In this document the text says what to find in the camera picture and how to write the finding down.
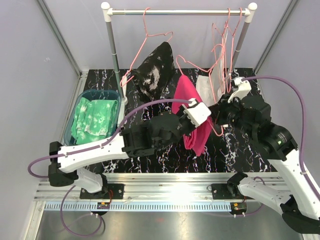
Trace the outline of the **green tie-dye trousers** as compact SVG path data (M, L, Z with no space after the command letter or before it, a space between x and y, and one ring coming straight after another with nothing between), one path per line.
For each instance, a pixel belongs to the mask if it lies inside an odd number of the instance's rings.
M81 97L75 107L71 137L76 145L103 140L114 132L117 123L118 100Z

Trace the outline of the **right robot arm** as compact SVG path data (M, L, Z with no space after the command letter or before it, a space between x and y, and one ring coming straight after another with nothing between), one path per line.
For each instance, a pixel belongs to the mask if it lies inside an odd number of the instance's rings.
M249 197L279 213L300 234L320 233L320 201L302 175L300 151L291 133L271 120L271 106L260 96L235 97L224 94L210 107L218 125L231 125L246 135L256 151L277 170L290 193L256 182L243 172L227 181L232 198Z

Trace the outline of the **black white patterned trousers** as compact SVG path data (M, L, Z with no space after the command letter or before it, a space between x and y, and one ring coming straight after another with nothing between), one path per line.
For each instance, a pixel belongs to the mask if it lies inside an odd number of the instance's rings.
M172 47L164 41L138 68L131 71L140 101L147 103L158 100L175 72Z

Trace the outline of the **aluminium mounting rail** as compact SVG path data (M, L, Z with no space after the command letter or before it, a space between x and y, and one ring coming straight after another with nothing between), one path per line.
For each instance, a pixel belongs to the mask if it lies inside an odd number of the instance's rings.
M107 173L109 192L88 193L78 186L38 184L34 200L47 210L113 212L229 212L243 200L232 196L233 173Z

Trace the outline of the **magenta pink trousers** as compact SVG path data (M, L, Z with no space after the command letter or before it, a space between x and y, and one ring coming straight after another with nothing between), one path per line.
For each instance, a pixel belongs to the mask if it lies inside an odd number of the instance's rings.
M192 81L184 74L179 77L173 98L191 101L191 103L173 102L171 111L174 114L182 113L186 117L190 129L183 132L184 147L200 156L205 152L205 145L213 127L210 110Z

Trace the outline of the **white and grey clothes rack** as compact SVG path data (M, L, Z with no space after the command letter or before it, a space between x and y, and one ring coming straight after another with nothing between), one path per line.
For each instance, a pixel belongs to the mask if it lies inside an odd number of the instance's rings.
M113 26L112 26L112 16L115 15L143 15L144 10L138 10L138 9L113 9L108 2L102 2L101 3L101 9L103 12L104 21L106 24L106 29L108 33L108 39L109 39L109 45L111 49L112 54L112 61L113 61L113 69L116 73L116 80L118 85L118 90L120 93L120 96L122 97L122 100L124 103L127 103L127 97L126 97L126 86L120 87L120 81L121 81L121 75L120 75L120 67L119 67L119 61L118 61L118 55L117 55L117 49L115 44L115 38L114 38L114 32L113 32ZM241 33L239 35L239 39L237 41L235 50L234 50L234 56L233 56L233 64L235 65L244 39L246 37L248 28L250 26L250 23L252 22L252 19L254 17L254 14L256 10L258 9L258 4L255 2L251 2L247 8L244 8L242 10L242 18L244 18L243 27L241 29ZM156 9L156 10L148 10L146 12L146 15L159 15L159 16L227 16L228 10L203 10L203 9ZM230 16L240 16L240 10L230 10Z

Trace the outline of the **aluminium frame post right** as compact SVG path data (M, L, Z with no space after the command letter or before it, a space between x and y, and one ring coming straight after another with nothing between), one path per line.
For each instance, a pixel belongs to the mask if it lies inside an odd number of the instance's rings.
M299 0L290 0L285 11L283 12L276 28L274 29L266 47L264 48L262 55L260 56L254 70L254 73L257 74L261 67L263 66L264 62L266 61L270 51L272 50L274 44L277 42L279 36L281 35L284 27L286 26L288 20L290 19L292 13L294 12L295 8L297 7Z

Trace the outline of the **aluminium frame post left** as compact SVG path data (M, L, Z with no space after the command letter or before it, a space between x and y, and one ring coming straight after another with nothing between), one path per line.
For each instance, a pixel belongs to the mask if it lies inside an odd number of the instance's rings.
M72 66L75 74L78 78L82 75L82 70L80 69L79 65L77 64L70 48L68 47L59 27L56 23L54 16L52 15L47 3L45 0L35 0L37 3L40 11L42 12L46 22L48 23L49 28L51 29L54 37L58 41L59 46L61 47L62 51L64 52L64 55L66 56L68 62Z

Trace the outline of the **teal transparent plastic basket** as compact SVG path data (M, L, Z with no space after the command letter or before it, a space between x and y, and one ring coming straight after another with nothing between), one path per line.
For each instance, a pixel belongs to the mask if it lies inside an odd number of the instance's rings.
M116 131L122 99L114 90L89 89L76 99L64 131L64 144L76 146L103 140Z

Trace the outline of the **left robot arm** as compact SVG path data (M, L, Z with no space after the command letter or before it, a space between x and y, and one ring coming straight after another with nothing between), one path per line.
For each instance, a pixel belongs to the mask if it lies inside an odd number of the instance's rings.
M85 166L111 160L150 156L155 151L178 142L202 123L201 117L165 112L146 123L119 130L114 136L92 143L63 146L48 167L52 187L75 185L96 198L107 196L107 179Z

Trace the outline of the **aluminium frame post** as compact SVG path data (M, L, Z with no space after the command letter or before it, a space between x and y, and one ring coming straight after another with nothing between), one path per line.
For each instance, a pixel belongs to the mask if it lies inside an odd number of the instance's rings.
M75 74L78 78L82 75L82 70L80 69L79 65L77 64L70 48L68 47L59 27L56 23L54 16L52 15L47 3L45 0L35 0L37 3L40 11L42 12L46 22L48 23L49 28L51 29L54 37L58 41L59 46L61 47L62 51L64 52L64 55L66 56L68 62L72 66Z
M290 19L292 13L294 12L295 8L297 7L299 0L290 0L285 11L283 12L276 28L274 29L266 47L264 48L262 55L260 56L254 70L254 73L257 74L261 67L263 66L264 62L266 61L270 51L272 50L274 44L277 42L279 36L281 35L284 27L286 26L288 20Z

